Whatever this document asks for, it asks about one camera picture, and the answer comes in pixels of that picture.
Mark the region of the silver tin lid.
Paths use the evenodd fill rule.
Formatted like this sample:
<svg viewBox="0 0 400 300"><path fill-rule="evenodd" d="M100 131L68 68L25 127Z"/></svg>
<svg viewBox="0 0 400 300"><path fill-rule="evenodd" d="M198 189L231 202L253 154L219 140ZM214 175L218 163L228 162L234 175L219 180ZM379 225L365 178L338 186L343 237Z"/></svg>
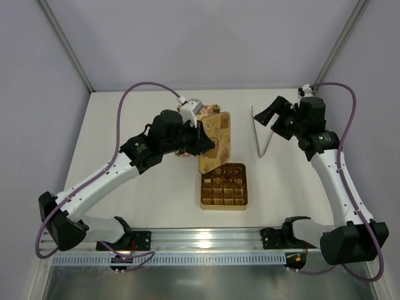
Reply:
<svg viewBox="0 0 400 300"><path fill-rule="evenodd" d="M199 172L206 174L231 157L231 115L221 112L201 119L206 136L214 143L214 148L199 156Z"/></svg>

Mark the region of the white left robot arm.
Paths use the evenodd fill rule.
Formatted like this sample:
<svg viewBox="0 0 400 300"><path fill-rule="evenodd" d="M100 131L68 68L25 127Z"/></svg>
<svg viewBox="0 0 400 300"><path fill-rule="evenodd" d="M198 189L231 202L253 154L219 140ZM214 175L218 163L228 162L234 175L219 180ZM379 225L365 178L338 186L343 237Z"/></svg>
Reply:
<svg viewBox="0 0 400 300"><path fill-rule="evenodd" d="M126 241L131 229L123 218L93 218L86 213L120 185L161 163L163 156L178 151L199 156L214 147L201 121L192 125L180 112L164 110L142 133L118 146L96 174L66 191L40 195L41 230L48 231L60 251L83 241L114 245Z"/></svg>

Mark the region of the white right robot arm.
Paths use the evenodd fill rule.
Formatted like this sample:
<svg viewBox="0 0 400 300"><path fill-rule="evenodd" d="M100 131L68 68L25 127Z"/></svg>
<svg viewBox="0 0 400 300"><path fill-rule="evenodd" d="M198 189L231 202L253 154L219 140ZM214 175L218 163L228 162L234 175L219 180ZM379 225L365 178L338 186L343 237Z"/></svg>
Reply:
<svg viewBox="0 0 400 300"><path fill-rule="evenodd" d="M333 229L310 217L288 217L282 227L290 240L319 248L329 265L381 260L381 248L389 236L385 222L377 222L361 200L351 180L338 135L326 129L326 105L321 98L306 96L292 104L278 96L258 114L255 123L267 126L286 140L295 137L299 148L316 171L334 219Z"/></svg>

